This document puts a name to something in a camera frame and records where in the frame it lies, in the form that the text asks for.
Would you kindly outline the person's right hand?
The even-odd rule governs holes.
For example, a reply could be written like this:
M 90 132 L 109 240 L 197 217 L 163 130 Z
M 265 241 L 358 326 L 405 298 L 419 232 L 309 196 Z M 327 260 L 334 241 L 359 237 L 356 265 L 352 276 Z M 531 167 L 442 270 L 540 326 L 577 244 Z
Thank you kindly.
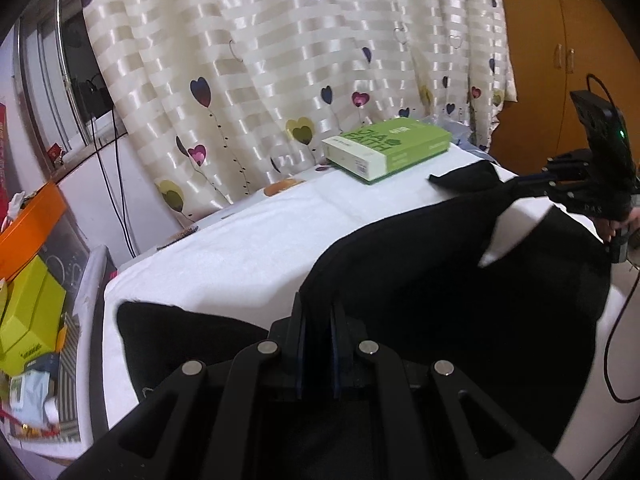
M 605 219 L 594 219 L 594 226 L 601 240 L 610 242 L 616 237 L 616 232 L 626 229 L 629 233 L 634 234 L 640 228 L 640 208 L 634 208 L 624 221 L 613 221 Z

